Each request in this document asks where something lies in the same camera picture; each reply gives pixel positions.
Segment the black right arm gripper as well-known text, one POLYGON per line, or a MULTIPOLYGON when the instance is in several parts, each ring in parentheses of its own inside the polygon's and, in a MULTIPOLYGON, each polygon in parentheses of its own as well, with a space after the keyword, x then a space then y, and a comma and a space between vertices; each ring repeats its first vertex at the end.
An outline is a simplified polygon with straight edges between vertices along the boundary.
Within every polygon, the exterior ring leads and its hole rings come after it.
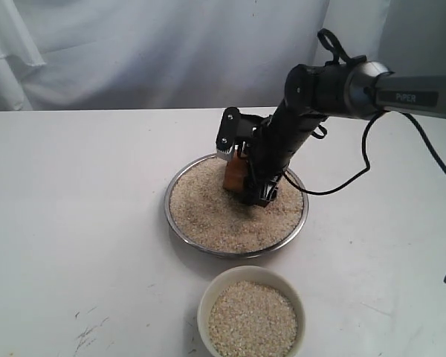
POLYGON ((241 200, 266 207, 278 194, 279 182, 295 152, 327 119, 324 115, 273 115, 260 140, 248 152, 248 177, 241 200))

